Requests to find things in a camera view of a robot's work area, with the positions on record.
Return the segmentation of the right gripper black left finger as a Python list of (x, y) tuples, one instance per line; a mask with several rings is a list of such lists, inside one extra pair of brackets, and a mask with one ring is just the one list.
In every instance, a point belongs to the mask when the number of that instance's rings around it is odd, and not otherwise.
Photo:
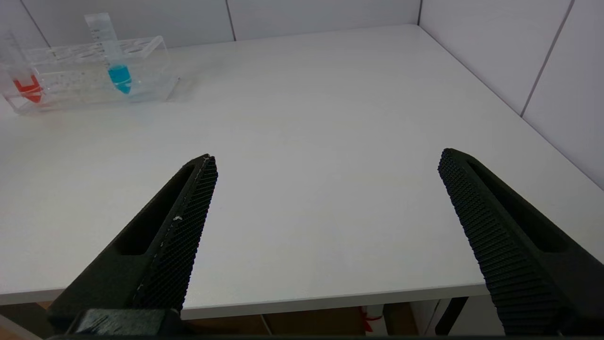
[(53, 301), (48, 321), (68, 326), (90, 308), (181, 311), (217, 180), (207, 153), (184, 164)]

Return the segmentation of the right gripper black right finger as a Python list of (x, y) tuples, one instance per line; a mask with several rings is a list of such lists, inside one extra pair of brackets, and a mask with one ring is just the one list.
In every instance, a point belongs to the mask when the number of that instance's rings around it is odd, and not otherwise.
[(505, 334), (603, 334), (596, 257), (468, 153), (444, 149), (438, 172)]

